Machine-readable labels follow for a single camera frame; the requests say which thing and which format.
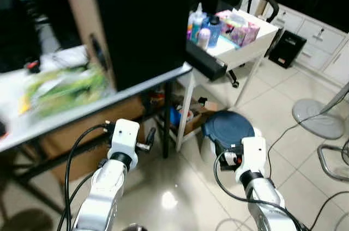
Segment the blue bottle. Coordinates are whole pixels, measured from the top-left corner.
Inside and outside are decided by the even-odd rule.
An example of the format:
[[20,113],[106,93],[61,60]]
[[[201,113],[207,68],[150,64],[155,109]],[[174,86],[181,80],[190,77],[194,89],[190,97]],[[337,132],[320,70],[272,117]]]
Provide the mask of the blue bottle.
[[217,42],[219,41],[219,36],[221,32],[221,27],[222,27],[220,17],[218,17],[217,15],[213,15],[212,17],[210,17],[207,27],[210,31],[208,47],[209,48],[216,47]]

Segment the grey desk with black legs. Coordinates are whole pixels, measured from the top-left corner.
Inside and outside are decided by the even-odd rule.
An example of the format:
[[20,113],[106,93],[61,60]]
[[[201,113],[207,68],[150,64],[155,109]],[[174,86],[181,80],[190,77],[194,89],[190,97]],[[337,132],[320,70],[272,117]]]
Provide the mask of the grey desk with black legs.
[[[125,101],[125,99],[157,85],[164,84],[171,87],[175,79],[189,74],[192,70],[192,66],[184,63],[172,71],[155,76],[150,80],[141,82],[125,90],[119,92],[112,91],[107,96],[91,104],[73,107],[69,111],[60,112],[60,114],[46,118],[35,118],[28,113],[20,114],[19,112],[25,88],[33,76],[28,74],[28,71],[4,72],[0,74],[0,122],[7,127],[7,134],[0,137],[0,153],[8,149],[14,149],[17,146],[22,146],[27,142],[37,141],[45,136],[45,134],[52,133],[85,117],[92,116],[97,112],[119,104]],[[13,163],[0,161],[0,176],[14,181],[20,188],[27,191],[28,194],[31,194],[35,199],[61,215],[64,203],[60,200],[55,201],[51,199],[38,189],[37,186],[33,185],[31,181],[34,177],[43,174],[43,172],[47,172],[59,166],[59,164],[66,162],[68,156],[68,153],[64,153],[57,158],[36,164],[22,174],[15,173]]]

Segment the green snack packet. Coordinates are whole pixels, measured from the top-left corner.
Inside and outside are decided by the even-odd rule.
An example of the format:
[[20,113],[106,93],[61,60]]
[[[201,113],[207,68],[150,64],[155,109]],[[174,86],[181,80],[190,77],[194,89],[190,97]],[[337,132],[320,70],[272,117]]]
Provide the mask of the green snack packet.
[[112,94],[107,77],[94,64],[42,72],[30,79],[25,104],[33,116],[55,116]]

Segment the flat black bag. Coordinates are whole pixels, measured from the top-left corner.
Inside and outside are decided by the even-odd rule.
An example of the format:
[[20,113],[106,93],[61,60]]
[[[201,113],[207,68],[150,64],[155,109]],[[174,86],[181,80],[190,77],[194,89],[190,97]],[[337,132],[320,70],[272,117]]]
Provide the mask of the flat black bag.
[[270,48],[268,59],[284,69],[289,69],[306,42],[307,40],[304,37],[285,30],[278,36],[274,45]]

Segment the small red item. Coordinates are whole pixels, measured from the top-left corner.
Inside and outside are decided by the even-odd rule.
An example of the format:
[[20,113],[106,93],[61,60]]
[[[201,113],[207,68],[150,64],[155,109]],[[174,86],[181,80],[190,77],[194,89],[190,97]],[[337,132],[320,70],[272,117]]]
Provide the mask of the small red item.
[[25,64],[24,69],[29,74],[38,74],[41,72],[41,62],[40,60],[35,60],[34,62],[30,62]]

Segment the black office chair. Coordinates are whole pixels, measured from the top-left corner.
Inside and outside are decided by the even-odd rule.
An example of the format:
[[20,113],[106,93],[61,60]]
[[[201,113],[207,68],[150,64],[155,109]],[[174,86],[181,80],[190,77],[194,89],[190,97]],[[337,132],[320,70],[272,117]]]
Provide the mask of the black office chair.
[[[273,21],[273,19],[275,19],[275,17],[277,16],[278,12],[279,12],[279,5],[275,0],[264,0],[267,2],[267,4],[270,4],[272,6],[272,14],[270,15],[270,17],[267,18],[267,22],[271,23]],[[247,4],[248,4],[248,14],[249,14],[249,10],[251,9],[251,2],[252,0],[248,0]],[[269,54],[272,52],[273,49],[275,49],[277,43],[279,42],[279,40],[281,39],[281,33],[280,31],[277,31],[274,39],[272,40],[272,43],[269,47],[269,49],[265,52],[264,57],[268,58]],[[227,76],[230,79],[230,82],[232,84],[233,88],[238,88],[239,87],[239,82],[237,81],[237,77],[235,76],[234,72],[232,71],[232,69],[230,69],[227,72]]]

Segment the brown cardboard sheet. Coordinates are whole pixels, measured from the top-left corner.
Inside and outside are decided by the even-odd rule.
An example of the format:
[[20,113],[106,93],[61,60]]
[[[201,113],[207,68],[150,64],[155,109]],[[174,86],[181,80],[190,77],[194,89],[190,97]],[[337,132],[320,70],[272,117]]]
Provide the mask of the brown cardboard sheet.
[[73,19],[89,61],[105,75],[110,89],[117,91],[112,61],[97,0],[68,0]]

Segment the white drawer cabinet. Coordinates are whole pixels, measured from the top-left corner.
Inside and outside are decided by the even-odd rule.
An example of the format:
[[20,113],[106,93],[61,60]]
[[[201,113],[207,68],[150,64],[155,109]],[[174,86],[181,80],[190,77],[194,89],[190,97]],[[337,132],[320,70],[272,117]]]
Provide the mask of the white drawer cabinet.
[[295,61],[301,67],[340,87],[348,83],[347,33],[285,6],[279,6],[279,12],[271,24],[306,39]]

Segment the large black monitor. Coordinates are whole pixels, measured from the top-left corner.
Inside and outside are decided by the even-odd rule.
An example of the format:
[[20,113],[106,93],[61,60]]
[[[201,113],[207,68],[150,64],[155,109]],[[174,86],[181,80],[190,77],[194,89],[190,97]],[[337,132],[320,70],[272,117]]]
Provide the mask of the large black monitor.
[[117,90],[184,64],[190,2],[97,0]]

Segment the grey round fan base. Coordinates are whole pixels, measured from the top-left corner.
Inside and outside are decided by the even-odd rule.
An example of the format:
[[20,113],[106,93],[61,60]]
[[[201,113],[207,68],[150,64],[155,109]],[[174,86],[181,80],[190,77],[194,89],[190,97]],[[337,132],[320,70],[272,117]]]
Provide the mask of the grey round fan base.
[[346,97],[349,83],[345,84],[328,104],[314,99],[300,99],[292,107],[297,123],[312,134],[333,141],[344,134],[344,120],[330,111]]

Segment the white plastic bag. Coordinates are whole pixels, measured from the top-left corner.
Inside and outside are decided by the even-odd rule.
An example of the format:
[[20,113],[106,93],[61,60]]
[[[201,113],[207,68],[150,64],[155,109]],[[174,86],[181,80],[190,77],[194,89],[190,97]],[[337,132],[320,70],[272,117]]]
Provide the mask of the white plastic bag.
[[76,46],[41,55],[40,71],[56,71],[69,67],[83,66],[88,62],[89,57],[87,56],[85,46]]

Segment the white rolling cart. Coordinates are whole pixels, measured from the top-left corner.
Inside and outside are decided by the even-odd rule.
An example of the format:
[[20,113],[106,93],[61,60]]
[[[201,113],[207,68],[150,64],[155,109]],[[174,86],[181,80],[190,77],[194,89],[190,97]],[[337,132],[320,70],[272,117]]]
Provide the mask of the white rolling cart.
[[175,92],[184,97],[184,108],[189,108],[190,99],[195,98],[194,90],[197,87],[208,92],[208,99],[217,102],[219,107],[237,110],[242,106],[242,98],[247,96],[251,89],[249,82],[256,74],[259,65],[264,60],[264,54],[269,49],[278,27],[259,19],[254,15],[240,11],[245,19],[260,26],[260,31],[254,42],[247,46],[236,48],[235,44],[225,37],[219,37],[216,47],[206,49],[207,53],[227,65],[227,72],[232,69],[237,81],[238,88],[233,88],[227,72],[224,77],[216,81],[210,81],[192,67],[191,72],[177,78],[177,83],[182,89]]

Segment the small open cardboard box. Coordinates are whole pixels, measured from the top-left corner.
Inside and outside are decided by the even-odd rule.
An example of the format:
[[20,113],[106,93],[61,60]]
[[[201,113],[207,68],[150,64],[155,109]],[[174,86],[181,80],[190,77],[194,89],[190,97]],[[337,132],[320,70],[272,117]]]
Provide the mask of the small open cardboard box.
[[[189,110],[185,116],[184,135],[199,129],[217,111],[219,111],[217,102],[204,97],[190,99]],[[170,109],[170,130],[172,133],[178,133],[182,114],[184,114],[184,97],[175,95]]]

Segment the clear spray bottle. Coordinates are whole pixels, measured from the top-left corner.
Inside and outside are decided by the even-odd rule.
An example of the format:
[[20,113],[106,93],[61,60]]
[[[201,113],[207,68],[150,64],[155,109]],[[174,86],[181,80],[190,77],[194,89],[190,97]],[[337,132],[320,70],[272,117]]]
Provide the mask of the clear spray bottle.
[[190,41],[197,42],[197,36],[202,29],[203,20],[205,19],[206,14],[203,12],[202,3],[199,3],[196,11],[194,11],[189,16],[189,39]]

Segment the chrome chair frame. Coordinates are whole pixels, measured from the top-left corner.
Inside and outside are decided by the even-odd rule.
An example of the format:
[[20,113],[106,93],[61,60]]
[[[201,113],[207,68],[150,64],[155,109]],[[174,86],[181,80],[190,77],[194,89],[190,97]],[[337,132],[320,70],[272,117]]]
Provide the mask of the chrome chair frame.
[[[321,164],[322,171],[329,176],[331,179],[337,180],[337,181],[343,181],[343,182],[349,182],[349,156],[348,156],[348,144],[349,141],[346,141],[345,144],[342,147],[329,145],[329,144],[321,144],[317,147],[317,158],[319,159],[319,162]],[[339,158],[342,159],[344,164],[346,164],[346,174],[337,174],[336,172],[332,171],[327,163],[327,160],[324,156],[324,151],[338,151],[339,152]]]

